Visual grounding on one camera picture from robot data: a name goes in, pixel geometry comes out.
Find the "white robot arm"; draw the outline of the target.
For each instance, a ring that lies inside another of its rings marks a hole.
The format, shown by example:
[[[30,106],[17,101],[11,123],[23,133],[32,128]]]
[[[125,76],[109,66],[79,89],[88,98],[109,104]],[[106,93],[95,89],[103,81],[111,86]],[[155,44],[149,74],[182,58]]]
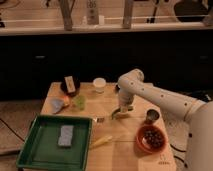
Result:
[[[118,78],[119,106],[126,109],[137,95],[189,125],[183,171],[213,171],[213,101],[205,102],[144,82],[140,69]]]

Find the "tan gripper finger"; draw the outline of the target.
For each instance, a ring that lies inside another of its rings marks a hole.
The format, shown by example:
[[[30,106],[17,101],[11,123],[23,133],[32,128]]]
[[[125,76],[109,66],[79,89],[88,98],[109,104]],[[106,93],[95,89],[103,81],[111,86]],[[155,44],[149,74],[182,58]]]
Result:
[[[120,113],[126,114],[128,112],[128,106],[121,106],[120,107]]]

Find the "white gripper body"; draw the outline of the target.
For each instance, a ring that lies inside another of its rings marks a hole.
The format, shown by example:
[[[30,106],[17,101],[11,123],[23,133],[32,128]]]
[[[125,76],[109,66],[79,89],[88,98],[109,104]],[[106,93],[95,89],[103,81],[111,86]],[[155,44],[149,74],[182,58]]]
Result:
[[[134,95],[123,89],[119,90],[118,93],[119,106],[129,106],[133,103]]]

